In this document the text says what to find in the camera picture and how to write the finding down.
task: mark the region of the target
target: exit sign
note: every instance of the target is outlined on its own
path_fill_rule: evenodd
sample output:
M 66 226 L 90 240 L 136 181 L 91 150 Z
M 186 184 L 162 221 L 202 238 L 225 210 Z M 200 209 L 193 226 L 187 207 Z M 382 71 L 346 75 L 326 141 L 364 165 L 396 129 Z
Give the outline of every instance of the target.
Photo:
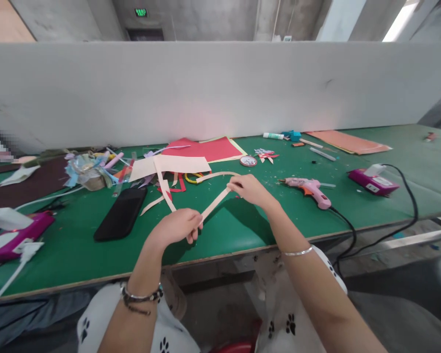
M 147 17 L 147 9 L 134 9 L 137 17 Z

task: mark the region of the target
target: black bracelet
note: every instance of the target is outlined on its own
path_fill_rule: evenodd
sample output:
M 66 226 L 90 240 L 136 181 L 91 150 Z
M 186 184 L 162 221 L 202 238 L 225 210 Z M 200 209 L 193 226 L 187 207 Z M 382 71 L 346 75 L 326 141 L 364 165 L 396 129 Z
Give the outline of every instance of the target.
M 162 289 L 162 285 L 160 283 L 158 284 L 158 289 L 155 292 L 153 292 L 151 295 L 145 296 L 145 297 L 137 297 L 135 295 L 132 295 L 131 293 L 129 293 L 127 291 L 126 286 L 127 286 L 126 283 L 123 283 L 121 285 L 121 295 L 122 295 L 122 299 L 124 300 L 124 303 L 127 302 L 127 304 L 154 302 L 155 300 L 158 300 L 161 297 L 163 297 L 163 289 Z

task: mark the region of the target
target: woman's left hand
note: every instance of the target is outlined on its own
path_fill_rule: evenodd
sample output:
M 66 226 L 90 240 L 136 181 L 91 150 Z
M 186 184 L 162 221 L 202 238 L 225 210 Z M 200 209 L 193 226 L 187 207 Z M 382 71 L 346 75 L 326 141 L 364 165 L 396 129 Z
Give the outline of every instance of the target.
M 166 248 L 172 243 L 179 242 L 183 238 L 192 244 L 197 240 L 197 229 L 202 229 L 201 214 L 190 208 L 182 208 L 165 216 L 152 230 L 149 237 Z

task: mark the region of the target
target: white marker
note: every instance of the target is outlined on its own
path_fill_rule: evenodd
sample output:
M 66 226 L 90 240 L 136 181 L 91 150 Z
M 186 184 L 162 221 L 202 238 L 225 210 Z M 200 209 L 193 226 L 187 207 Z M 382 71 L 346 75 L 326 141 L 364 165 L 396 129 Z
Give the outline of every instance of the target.
M 316 143 L 313 143 L 313 142 L 310 142 L 310 141 L 307 141 L 307 140 L 304 140 L 304 139 L 299 139 L 299 141 L 303 142 L 303 143 L 306 143 L 308 145 L 311 145 L 311 146 L 315 146 L 317 148 L 323 148 L 323 146 L 321 146 L 319 144 L 316 144 Z
M 319 150 L 317 150 L 317 149 L 315 149 L 315 148 L 313 148 L 313 147 L 310 147 L 310 150 L 311 150 L 312 152 L 315 152 L 315 153 L 317 153 L 317 154 L 320 154 L 322 157 L 325 157 L 325 158 L 327 158 L 327 159 L 330 159 L 330 160 L 333 161 L 333 162 L 335 162 L 335 161 L 337 160 L 336 158 L 330 156 L 329 154 L 323 153 L 322 151 L 319 151 Z

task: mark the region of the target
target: green table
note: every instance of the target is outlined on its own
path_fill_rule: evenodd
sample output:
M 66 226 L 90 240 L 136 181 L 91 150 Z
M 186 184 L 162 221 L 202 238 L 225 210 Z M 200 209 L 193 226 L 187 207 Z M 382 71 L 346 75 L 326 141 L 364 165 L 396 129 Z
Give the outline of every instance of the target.
M 233 171 L 254 174 L 280 200 L 285 211 L 309 239 L 327 238 L 349 233 L 345 222 L 330 211 L 317 208 L 312 198 L 304 197 L 294 188 L 278 182 L 285 177 L 306 177 L 324 183 L 336 184 L 335 189 L 323 188 L 332 204 L 345 215 L 356 229 L 369 229 L 411 219 L 412 204 L 404 187 L 390 198 L 377 197 L 351 181 L 346 172 L 365 168 L 373 163 L 390 163 L 399 167 L 413 190 L 421 218 L 441 215 L 441 130 L 433 143 L 423 142 L 429 128 L 418 125 L 377 127 L 346 130 L 346 133 L 388 144 L 393 150 L 370 155 L 351 155 L 319 140 L 325 152 L 338 156 L 329 161 L 305 147 L 291 147 L 291 142 L 247 137 L 236 139 L 248 153 L 255 148 L 273 150 L 280 156 L 274 164 L 265 161 L 253 168 L 238 161 L 212 163 L 213 172 Z M 142 155 L 145 147 L 124 149 L 130 155 Z M 0 175 L 0 180 L 10 173 Z M 389 178 L 397 183 L 395 175 Z M 202 212 L 225 188 L 229 176 L 219 176 L 199 185 L 186 183 L 185 193 L 173 194 L 177 208 L 190 207 Z M 156 205 L 138 218 L 131 234 L 123 239 L 95 243 L 93 233 L 114 202 L 112 190 L 78 191 L 65 197 L 70 204 L 55 216 L 56 221 L 44 234 L 45 245 L 27 264 L 23 272 L 5 292 L 5 298 L 57 291 L 92 282 L 126 277 L 132 271 L 139 251 L 152 228 L 169 213 L 165 202 Z M 160 197 L 151 186 L 144 205 Z M 31 213 L 41 205 L 30 206 L 23 212 Z M 195 245 L 185 241 L 171 245 L 164 257 L 164 265 L 187 264 L 207 259 L 230 256 L 274 246 L 275 241 L 264 213 L 245 200 L 228 195 L 205 222 L 202 235 Z M 0 267 L 0 288 L 18 266 L 12 261 Z

